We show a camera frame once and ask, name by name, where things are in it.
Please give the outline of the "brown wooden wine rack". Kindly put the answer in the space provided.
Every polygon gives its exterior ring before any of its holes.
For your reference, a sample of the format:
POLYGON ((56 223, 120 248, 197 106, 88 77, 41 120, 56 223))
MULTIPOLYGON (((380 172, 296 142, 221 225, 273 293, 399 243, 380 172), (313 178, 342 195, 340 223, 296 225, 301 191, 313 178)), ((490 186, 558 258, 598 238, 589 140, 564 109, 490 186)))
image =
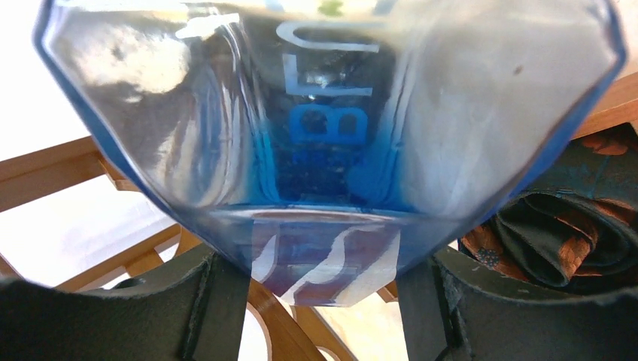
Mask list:
MULTIPOLYGON (((67 199, 43 214, 32 210, 41 199, 101 176, 108 178, 106 188, 88 194, 98 206, 112 205, 122 214, 127 196, 141 200, 140 192, 89 137, 2 160, 2 250, 17 247, 30 265, 47 275, 60 266, 72 266, 74 252, 88 265, 47 286, 28 280, 13 262, 3 259, 1 281, 13 278, 68 293, 110 290, 204 246, 146 202, 123 214, 113 230, 103 226, 102 216, 79 212, 67 199)), ((250 280, 235 360, 405 360, 396 298, 396 284, 388 284, 362 305, 345 310, 289 306, 250 280)))

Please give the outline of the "wooden compartment tray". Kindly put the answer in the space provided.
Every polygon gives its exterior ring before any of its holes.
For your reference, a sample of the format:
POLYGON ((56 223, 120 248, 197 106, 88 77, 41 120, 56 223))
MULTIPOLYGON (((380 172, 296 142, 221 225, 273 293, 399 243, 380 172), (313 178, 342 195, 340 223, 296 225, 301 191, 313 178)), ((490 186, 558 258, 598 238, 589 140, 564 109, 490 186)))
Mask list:
POLYGON ((629 123, 637 131, 637 73, 615 81, 573 139, 581 138, 619 124, 629 123))

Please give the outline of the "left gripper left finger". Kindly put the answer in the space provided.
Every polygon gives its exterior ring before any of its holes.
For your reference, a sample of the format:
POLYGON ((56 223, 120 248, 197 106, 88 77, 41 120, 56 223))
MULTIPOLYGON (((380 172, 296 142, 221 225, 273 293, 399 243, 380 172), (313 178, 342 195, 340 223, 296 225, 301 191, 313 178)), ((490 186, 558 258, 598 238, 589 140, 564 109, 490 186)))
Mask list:
POLYGON ((1 281, 3 360, 235 360, 249 277, 206 246, 110 290, 1 281))

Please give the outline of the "blue square glass bottle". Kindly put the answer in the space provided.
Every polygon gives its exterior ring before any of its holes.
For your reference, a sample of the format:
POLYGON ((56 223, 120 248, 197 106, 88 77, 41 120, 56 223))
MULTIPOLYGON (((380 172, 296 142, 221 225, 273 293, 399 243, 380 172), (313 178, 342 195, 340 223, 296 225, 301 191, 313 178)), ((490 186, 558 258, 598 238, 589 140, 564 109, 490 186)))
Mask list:
POLYGON ((113 166, 297 305, 488 219, 626 59, 611 1, 45 1, 34 38, 113 166))

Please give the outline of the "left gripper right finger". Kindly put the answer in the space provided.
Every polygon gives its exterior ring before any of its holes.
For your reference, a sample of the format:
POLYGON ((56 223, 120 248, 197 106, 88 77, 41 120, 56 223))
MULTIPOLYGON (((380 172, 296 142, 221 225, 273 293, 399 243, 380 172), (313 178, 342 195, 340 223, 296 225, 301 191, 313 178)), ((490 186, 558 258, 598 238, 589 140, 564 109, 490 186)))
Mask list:
POLYGON ((575 296, 450 248, 400 275, 411 360, 635 360, 637 290, 575 296))

